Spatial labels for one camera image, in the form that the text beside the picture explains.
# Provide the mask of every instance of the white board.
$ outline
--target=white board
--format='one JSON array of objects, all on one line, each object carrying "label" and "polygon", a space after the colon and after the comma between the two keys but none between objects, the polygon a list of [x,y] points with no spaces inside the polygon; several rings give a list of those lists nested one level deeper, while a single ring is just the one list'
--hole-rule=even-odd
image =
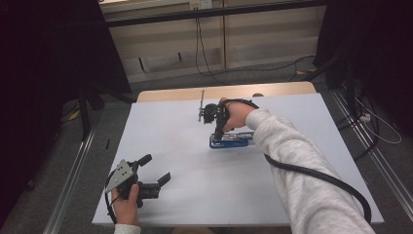
[{"label": "white board", "polygon": [[[309,136],[340,177],[367,199],[372,221],[383,218],[319,94],[254,97],[274,115],[288,118]],[[204,104],[218,103],[207,99]],[[145,154],[153,160],[139,168],[139,180],[156,182],[170,172],[171,180],[156,200],[143,200],[141,226],[288,225],[270,165],[254,146],[210,149],[215,128],[198,122],[199,100],[139,102],[131,107],[112,169],[122,160]],[[248,131],[248,128],[237,132]],[[102,195],[94,224],[112,221]]]}]

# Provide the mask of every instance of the white sweatshirt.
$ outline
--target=white sweatshirt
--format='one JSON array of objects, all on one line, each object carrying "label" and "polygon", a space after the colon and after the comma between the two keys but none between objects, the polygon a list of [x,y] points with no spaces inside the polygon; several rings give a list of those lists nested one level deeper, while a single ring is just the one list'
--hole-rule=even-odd
[{"label": "white sweatshirt", "polygon": [[[246,117],[246,125],[255,131],[258,148],[274,160],[340,178],[317,146],[288,120],[257,109]],[[272,168],[272,172],[292,233],[374,233],[346,191],[307,175],[278,168]],[[117,224],[115,233],[140,233],[140,228],[133,228]]]}]

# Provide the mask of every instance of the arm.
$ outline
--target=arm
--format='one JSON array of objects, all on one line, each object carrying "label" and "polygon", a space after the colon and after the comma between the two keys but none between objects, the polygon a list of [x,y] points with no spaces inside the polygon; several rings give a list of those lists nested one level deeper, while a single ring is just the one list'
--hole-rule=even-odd
[{"label": "arm", "polygon": [[112,199],[116,199],[116,201],[113,202],[113,208],[118,221],[115,225],[115,234],[140,234],[140,227],[137,226],[136,200],[138,193],[139,186],[137,184],[134,184],[131,187],[131,193],[128,200],[118,198],[118,190],[112,190]]},{"label": "arm", "polygon": [[[339,178],[314,143],[286,119],[267,110],[230,103],[224,131],[247,125],[254,141],[273,159]],[[272,168],[282,205],[293,233],[374,233],[346,191],[316,178]]]}]

